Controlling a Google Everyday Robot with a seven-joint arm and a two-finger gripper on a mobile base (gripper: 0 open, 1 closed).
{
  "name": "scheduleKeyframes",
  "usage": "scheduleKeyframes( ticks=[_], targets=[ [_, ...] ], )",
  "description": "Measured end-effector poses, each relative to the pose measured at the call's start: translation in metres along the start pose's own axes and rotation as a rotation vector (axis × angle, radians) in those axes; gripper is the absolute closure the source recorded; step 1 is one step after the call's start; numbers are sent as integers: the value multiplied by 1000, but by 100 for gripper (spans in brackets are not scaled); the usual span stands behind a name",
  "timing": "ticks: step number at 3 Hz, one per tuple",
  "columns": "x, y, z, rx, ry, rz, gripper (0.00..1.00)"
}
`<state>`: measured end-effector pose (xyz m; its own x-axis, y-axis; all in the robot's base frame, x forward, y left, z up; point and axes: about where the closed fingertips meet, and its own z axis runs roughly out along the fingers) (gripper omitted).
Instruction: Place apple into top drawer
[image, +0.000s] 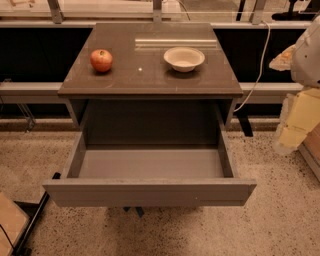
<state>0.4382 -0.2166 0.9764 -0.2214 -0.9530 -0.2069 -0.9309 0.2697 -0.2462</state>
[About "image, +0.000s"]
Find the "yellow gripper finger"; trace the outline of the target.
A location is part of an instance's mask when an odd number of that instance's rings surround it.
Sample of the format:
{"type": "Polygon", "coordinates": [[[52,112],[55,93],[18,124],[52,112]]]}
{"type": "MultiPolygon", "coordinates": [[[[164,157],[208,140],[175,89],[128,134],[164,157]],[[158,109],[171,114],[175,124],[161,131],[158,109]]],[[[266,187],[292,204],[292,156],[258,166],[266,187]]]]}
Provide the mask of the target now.
{"type": "Polygon", "coordinates": [[[294,45],[286,48],[282,53],[278,54],[270,63],[269,67],[277,71],[286,71],[291,69],[292,53],[295,49],[294,45]]]}
{"type": "Polygon", "coordinates": [[[279,155],[296,151],[307,135],[320,123],[320,90],[307,88],[284,99],[273,149],[279,155]]]}

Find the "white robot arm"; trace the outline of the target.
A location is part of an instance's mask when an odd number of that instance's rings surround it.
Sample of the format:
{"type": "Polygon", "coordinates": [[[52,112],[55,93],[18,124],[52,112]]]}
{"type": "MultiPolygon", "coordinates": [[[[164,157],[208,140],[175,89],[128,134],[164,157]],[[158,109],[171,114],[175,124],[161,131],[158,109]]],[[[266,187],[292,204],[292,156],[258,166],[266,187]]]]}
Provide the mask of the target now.
{"type": "Polygon", "coordinates": [[[320,123],[320,16],[317,16],[296,43],[274,58],[269,67],[289,70],[291,79],[303,86],[283,101],[273,149],[287,155],[298,149],[320,123]]]}

